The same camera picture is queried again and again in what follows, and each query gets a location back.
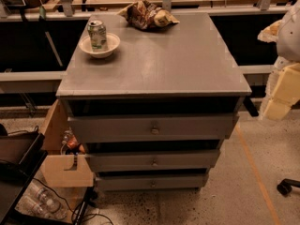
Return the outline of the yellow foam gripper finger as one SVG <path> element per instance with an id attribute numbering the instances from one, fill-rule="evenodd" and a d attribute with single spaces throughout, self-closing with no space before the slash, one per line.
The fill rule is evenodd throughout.
<path id="1" fill-rule="evenodd" d="M 280 121 L 300 100 L 300 64 L 274 70 L 268 78 L 262 100 L 262 118 Z"/>
<path id="2" fill-rule="evenodd" d="M 257 39 L 263 42 L 276 42 L 278 40 L 278 29 L 281 24 L 281 20 L 271 23 L 265 27 L 257 36 Z"/>

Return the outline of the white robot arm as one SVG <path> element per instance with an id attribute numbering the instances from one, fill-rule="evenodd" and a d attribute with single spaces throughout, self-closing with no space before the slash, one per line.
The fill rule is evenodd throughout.
<path id="1" fill-rule="evenodd" d="M 258 40 L 276 42 L 277 60 L 260 107 L 261 121 L 280 121 L 300 100 L 300 0 L 279 21 L 263 29 Z"/>

